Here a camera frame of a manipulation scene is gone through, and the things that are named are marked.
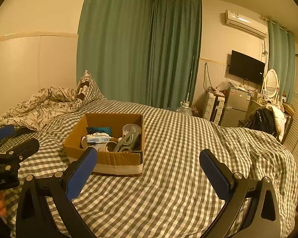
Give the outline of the blue tissue pack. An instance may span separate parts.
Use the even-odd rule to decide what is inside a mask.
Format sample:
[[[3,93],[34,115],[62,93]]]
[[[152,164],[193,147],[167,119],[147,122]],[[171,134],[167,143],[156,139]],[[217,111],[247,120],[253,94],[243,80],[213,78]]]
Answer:
[[[86,136],[87,143],[107,143],[110,141],[110,136],[106,133],[94,133]]]

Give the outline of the white mug with cloth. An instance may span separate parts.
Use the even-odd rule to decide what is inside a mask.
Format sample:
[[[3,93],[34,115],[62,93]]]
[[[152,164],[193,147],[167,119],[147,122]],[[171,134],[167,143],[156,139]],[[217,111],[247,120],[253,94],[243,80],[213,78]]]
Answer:
[[[115,147],[117,144],[117,138],[110,138],[110,141],[107,143],[87,143],[86,136],[81,139],[81,147],[87,149],[88,147],[95,148],[97,151],[108,151],[110,146]]]

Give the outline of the clear plastic jar with barcode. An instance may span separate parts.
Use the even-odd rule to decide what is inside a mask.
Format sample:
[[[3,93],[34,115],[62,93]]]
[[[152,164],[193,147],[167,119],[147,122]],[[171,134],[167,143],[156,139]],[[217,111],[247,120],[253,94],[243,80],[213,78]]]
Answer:
[[[126,124],[123,127],[123,138],[126,140],[123,142],[125,145],[131,145],[135,143],[141,135],[142,129],[136,124]]]

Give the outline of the floral white quilt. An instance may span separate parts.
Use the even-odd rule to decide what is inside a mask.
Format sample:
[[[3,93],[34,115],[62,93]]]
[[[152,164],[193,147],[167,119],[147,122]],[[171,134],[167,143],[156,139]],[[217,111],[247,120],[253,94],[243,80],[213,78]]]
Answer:
[[[13,125],[39,132],[57,116],[76,112],[83,104],[88,88],[43,88],[26,101],[0,116],[0,127]]]

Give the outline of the checkered pillow with brown pattern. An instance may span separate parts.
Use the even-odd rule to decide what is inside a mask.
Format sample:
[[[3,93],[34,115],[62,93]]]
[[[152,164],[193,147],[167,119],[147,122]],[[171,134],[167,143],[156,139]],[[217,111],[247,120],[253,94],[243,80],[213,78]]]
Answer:
[[[81,77],[77,86],[77,97],[82,102],[82,105],[105,99],[99,86],[93,79],[91,73],[85,70],[84,75]]]

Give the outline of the chair with black and white clothes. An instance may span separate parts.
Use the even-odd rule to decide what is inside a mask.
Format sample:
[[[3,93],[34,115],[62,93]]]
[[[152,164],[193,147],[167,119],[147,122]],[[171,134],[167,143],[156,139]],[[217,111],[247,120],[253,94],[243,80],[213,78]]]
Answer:
[[[252,110],[244,120],[239,121],[238,127],[271,134],[277,141],[284,144],[292,123],[291,115],[282,112],[275,106],[266,105]]]

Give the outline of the brown cardboard box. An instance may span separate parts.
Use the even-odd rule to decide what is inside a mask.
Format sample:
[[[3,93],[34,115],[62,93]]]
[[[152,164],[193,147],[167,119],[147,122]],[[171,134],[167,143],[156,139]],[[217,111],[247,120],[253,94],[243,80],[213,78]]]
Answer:
[[[111,137],[119,139],[123,137],[123,127],[126,124],[136,124],[142,129],[133,151],[114,152],[113,146],[105,152],[97,151],[97,164],[93,173],[111,176],[140,176],[144,165],[145,132],[143,116],[137,113],[86,113],[63,142],[68,159],[73,162],[85,151],[81,147],[81,139],[88,134],[88,127],[108,127]]]

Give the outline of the grey mini fridge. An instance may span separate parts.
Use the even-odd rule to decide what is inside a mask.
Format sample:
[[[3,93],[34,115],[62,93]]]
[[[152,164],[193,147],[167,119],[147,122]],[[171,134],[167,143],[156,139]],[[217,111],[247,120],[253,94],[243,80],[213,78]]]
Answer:
[[[234,87],[228,88],[226,92],[220,126],[237,127],[238,121],[245,118],[248,109],[248,93]]]

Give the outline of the white suitcase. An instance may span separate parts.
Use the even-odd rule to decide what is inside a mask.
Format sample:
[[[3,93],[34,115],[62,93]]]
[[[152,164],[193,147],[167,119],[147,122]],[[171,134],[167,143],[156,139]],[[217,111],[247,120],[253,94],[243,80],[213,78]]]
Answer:
[[[218,125],[221,119],[224,103],[225,95],[222,92],[207,92],[204,99],[202,118]]]

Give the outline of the clear water jug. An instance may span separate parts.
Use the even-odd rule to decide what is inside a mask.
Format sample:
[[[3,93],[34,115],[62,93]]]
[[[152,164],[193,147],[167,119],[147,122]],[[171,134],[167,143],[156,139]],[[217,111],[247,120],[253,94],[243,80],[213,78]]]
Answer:
[[[192,109],[189,106],[189,102],[186,101],[181,101],[180,106],[175,111],[189,116],[193,115]]]

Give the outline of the white oval vanity mirror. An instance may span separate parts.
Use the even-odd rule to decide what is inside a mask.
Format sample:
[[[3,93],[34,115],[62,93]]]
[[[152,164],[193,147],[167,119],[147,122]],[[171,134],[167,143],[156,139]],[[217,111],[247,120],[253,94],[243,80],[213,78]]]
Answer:
[[[273,99],[279,92],[279,78],[274,69],[270,69],[265,75],[262,94],[265,99]]]

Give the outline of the green window curtain right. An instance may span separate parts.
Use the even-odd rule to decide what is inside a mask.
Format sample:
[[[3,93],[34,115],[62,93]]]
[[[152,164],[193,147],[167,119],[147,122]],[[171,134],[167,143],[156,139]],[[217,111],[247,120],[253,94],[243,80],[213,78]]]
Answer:
[[[273,69],[278,76],[279,97],[286,94],[286,102],[293,98],[294,82],[296,78],[295,39],[292,32],[279,23],[268,21],[269,29],[269,69]]]

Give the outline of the white air conditioner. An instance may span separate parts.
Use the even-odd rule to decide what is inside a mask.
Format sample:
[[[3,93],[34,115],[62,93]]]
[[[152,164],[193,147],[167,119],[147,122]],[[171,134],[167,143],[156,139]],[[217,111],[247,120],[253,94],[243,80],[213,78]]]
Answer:
[[[261,39],[265,39],[268,35],[268,27],[266,25],[230,10],[225,11],[225,24]]]

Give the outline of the black wall television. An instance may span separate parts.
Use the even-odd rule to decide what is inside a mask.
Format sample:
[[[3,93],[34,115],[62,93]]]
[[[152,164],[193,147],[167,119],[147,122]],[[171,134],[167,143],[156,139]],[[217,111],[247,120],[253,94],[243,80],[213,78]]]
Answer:
[[[232,50],[229,74],[262,85],[265,63],[243,53]]]

